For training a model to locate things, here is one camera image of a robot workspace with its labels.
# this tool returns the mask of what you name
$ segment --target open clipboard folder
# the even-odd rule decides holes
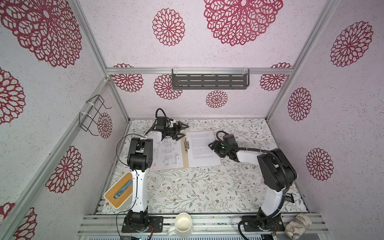
[[[164,139],[154,147],[151,171],[221,165],[219,156],[208,147],[215,140],[212,130],[182,133],[185,137],[179,141]]]

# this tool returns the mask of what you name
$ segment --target mug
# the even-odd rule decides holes
[[[177,234],[181,238],[187,238],[192,233],[192,218],[189,214],[183,212],[177,215],[175,225],[170,227],[167,235]]]

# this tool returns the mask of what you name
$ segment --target floral tablecloth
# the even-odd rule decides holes
[[[239,146],[274,149],[276,143],[264,119],[207,119],[180,120],[189,125],[187,131],[212,129],[234,134]],[[133,120],[128,133],[143,135],[153,120]],[[130,135],[123,145],[120,159],[125,162]],[[130,169],[118,162],[112,185]],[[260,167],[221,159],[220,166],[192,167],[188,169],[161,170],[148,174],[148,209],[150,213],[216,213],[257,212],[264,201],[266,185]],[[307,212],[295,184],[292,193],[295,203],[285,202],[283,212]],[[103,214],[118,211],[108,202]]]

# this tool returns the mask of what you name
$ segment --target paper with technical drawing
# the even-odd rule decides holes
[[[151,171],[182,168],[181,141],[165,138],[153,143]]]
[[[208,147],[208,144],[215,140],[215,135],[212,130],[187,132],[186,138],[189,142],[189,167],[208,167],[221,165],[219,156]]]

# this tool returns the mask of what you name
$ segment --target red doily pattern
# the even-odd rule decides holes
[[[37,59],[66,68],[80,58],[80,29],[66,0],[0,0],[0,16]]]
[[[25,106],[25,95],[19,81],[0,68],[0,125],[18,118]]]
[[[115,68],[133,68],[129,64],[120,63]],[[112,75],[113,82],[127,92],[136,92],[143,87],[143,78],[141,74],[118,74]]]
[[[290,68],[289,63],[278,63],[272,66],[273,68]],[[260,86],[268,91],[279,89],[283,84],[287,75],[284,74],[263,74],[260,79]]]
[[[305,88],[298,88],[288,100],[289,116],[295,121],[303,120],[311,109],[311,95]]]
[[[156,38],[165,46],[174,46],[184,37],[184,22],[180,14],[173,9],[163,8],[152,21]]]
[[[22,224],[13,235],[13,240],[31,240],[35,235],[35,230],[37,227],[36,217],[37,214],[35,213],[35,208],[31,207],[29,209],[28,215],[25,216]]]
[[[7,202],[0,207],[0,224],[4,221],[5,217],[8,215],[14,205],[15,203]]]
[[[45,186],[50,192],[64,193],[68,191],[79,179],[83,167],[82,162],[79,150],[74,146],[70,146]]]
[[[214,90],[205,98],[205,102],[211,108],[220,108],[227,103],[228,96],[224,91]]]
[[[318,180],[327,180],[333,173],[333,161],[324,149],[314,148],[307,155],[307,168]]]
[[[100,136],[108,138],[112,133],[112,120],[108,113],[102,113],[97,121]]]
[[[367,22],[355,22],[344,29],[331,48],[331,61],[338,67],[351,65],[361,58],[372,41],[372,26]]]
[[[172,76],[169,74],[158,76],[155,79],[153,87],[157,95],[168,100],[178,98],[183,92],[183,90],[173,89]]]
[[[244,45],[265,33],[283,0],[204,0],[208,29],[221,43]]]

